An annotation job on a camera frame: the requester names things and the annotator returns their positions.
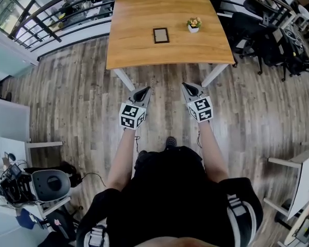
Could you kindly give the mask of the white partition panel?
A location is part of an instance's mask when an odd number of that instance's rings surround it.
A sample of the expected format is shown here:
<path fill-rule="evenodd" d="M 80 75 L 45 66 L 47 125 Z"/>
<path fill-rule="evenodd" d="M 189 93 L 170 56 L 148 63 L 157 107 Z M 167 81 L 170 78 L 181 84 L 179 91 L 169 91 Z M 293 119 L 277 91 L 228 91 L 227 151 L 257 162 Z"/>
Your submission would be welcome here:
<path fill-rule="evenodd" d="M 29 140 L 29 106 L 0 99 L 0 137 L 20 141 Z"/>

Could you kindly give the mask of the white table leg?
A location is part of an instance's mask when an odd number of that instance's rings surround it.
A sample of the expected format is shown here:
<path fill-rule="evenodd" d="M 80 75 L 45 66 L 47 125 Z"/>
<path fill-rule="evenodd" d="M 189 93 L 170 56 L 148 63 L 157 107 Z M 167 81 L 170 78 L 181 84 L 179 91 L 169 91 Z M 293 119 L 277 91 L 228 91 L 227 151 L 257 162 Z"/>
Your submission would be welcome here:
<path fill-rule="evenodd" d="M 203 79 L 201 86 L 207 87 L 226 67 L 228 64 L 217 64 L 212 71 Z"/>
<path fill-rule="evenodd" d="M 116 68 L 116 69 L 114 69 L 114 72 L 121 79 L 121 81 L 128 88 L 129 91 L 134 91 L 135 90 L 134 84 L 129 79 L 129 77 L 127 76 L 127 74 L 125 73 L 125 71 L 123 69 Z"/>

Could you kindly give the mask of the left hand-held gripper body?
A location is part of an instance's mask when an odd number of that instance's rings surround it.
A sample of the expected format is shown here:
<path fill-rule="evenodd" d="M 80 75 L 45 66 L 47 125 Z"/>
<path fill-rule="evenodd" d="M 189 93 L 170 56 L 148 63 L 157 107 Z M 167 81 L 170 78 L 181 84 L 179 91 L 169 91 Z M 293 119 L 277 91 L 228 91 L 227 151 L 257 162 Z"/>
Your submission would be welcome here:
<path fill-rule="evenodd" d="M 151 87 L 147 86 L 149 91 L 144 101 L 136 101 L 133 99 L 134 91 L 128 94 L 128 98 L 121 104 L 119 111 L 119 125 L 136 130 L 146 119 L 147 107 L 151 96 Z"/>

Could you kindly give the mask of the black office chair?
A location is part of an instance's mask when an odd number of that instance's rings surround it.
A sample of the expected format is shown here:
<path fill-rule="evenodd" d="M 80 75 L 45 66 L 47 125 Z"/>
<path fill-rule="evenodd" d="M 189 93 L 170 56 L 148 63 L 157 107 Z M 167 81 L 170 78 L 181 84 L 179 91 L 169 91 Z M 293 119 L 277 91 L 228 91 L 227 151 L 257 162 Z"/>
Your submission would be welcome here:
<path fill-rule="evenodd" d="M 269 66 L 280 66 L 283 68 L 283 78 L 286 73 L 289 76 L 300 76 L 302 72 L 309 72 L 309 55 L 300 39 L 289 29 L 277 30 L 281 36 L 278 40 L 272 33 L 269 40 L 265 42 L 264 63 Z"/>
<path fill-rule="evenodd" d="M 242 12 L 233 13 L 229 38 L 232 39 L 232 50 L 244 57 L 257 57 L 260 70 L 262 63 L 275 66 L 283 62 L 278 43 L 273 35 L 277 27 Z"/>

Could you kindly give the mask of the grey-backed office chair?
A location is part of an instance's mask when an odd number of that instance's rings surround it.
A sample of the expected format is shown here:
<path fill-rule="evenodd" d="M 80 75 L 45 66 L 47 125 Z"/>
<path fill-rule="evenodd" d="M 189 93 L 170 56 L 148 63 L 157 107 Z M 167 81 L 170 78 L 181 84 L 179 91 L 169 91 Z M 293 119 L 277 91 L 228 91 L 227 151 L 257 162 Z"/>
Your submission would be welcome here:
<path fill-rule="evenodd" d="M 41 202 L 60 200 L 67 196 L 71 183 L 61 170 L 39 170 L 31 174 L 33 188 Z"/>

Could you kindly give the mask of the person's left forearm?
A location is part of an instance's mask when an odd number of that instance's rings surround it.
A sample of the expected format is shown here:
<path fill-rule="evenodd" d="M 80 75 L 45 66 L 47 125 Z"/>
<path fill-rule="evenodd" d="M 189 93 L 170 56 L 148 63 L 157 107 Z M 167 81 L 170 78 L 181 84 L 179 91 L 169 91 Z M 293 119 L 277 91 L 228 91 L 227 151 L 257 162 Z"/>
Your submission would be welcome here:
<path fill-rule="evenodd" d="M 121 191 L 131 180 L 135 133 L 133 129 L 123 132 L 108 174 L 107 188 Z"/>

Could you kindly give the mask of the person's right forearm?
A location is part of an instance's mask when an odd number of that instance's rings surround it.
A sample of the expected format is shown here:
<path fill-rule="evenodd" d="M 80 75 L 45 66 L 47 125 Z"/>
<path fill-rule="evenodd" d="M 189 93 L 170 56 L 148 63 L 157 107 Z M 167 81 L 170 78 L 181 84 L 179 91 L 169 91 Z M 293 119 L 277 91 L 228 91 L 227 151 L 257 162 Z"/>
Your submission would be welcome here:
<path fill-rule="evenodd" d="M 216 183 L 228 179 L 228 166 L 224 160 L 210 123 L 208 121 L 203 121 L 198 124 L 198 127 L 202 146 L 204 169 L 207 177 Z"/>

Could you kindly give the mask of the potted orange flower plant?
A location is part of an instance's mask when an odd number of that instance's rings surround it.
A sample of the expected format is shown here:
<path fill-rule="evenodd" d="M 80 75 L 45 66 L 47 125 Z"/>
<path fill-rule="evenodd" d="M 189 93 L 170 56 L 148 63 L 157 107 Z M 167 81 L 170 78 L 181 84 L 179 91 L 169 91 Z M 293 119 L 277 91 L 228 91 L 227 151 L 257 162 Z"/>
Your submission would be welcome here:
<path fill-rule="evenodd" d="M 190 33 L 197 33 L 202 25 L 202 21 L 199 17 L 190 18 L 187 20 L 187 27 Z"/>

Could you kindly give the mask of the black bag with pink emblem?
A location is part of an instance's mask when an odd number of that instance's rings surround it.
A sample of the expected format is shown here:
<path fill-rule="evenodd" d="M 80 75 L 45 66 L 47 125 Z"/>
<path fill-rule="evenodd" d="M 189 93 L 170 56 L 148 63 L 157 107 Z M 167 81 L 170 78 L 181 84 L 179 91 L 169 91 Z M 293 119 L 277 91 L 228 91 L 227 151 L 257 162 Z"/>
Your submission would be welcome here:
<path fill-rule="evenodd" d="M 79 222 L 74 218 L 77 212 L 69 213 L 62 206 L 46 216 L 46 220 L 55 232 L 61 233 L 66 239 L 76 240 L 76 228 Z"/>

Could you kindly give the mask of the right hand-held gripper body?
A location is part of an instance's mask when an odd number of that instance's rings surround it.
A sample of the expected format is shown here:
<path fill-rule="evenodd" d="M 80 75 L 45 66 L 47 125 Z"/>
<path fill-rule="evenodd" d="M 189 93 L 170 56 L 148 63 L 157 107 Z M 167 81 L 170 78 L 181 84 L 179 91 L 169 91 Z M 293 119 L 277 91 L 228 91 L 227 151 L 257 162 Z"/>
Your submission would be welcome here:
<path fill-rule="evenodd" d="M 188 83 L 197 88 L 197 96 L 185 98 L 189 114 L 198 122 L 209 121 L 213 117 L 213 107 L 210 97 L 200 85 Z"/>

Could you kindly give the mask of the white desk with phone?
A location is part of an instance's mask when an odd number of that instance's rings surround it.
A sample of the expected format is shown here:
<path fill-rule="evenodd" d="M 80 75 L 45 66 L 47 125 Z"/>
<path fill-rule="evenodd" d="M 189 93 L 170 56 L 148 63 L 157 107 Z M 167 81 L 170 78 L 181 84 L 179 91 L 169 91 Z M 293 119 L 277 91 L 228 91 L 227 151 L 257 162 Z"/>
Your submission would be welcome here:
<path fill-rule="evenodd" d="M 0 137 L 0 156 L 5 166 L 17 164 L 19 167 L 32 167 L 31 149 L 62 146 L 63 142 L 28 143 Z"/>

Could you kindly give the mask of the person's black clothing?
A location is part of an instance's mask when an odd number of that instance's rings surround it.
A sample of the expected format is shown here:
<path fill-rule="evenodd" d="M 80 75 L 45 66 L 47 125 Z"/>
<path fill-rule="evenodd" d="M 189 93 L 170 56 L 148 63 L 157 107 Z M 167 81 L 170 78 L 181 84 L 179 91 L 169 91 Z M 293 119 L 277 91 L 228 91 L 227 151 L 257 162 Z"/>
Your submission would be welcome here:
<path fill-rule="evenodd" d="M 76 236 L 77 247 L 106 220 L 109 247 L 135 247 L 158 237 L 190 237 L 218 247 L 245 247 L 261 226 L 263 209 L 248 178 L 208 179 L 188 147 L 151 153 L 137 162 L 122 189 L 98 193 Z"/>

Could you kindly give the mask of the black picture frame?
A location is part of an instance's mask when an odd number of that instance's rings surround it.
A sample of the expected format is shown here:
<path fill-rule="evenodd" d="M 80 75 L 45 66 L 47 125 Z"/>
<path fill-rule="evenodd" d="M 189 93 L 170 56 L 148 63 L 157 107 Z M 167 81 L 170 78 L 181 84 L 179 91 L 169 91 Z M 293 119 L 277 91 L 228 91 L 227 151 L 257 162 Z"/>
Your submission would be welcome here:
<path fill-rule="evenodd" d="M 155 44 L 169 43 L 167 28 L 154 28 L 153 39 Z"/>

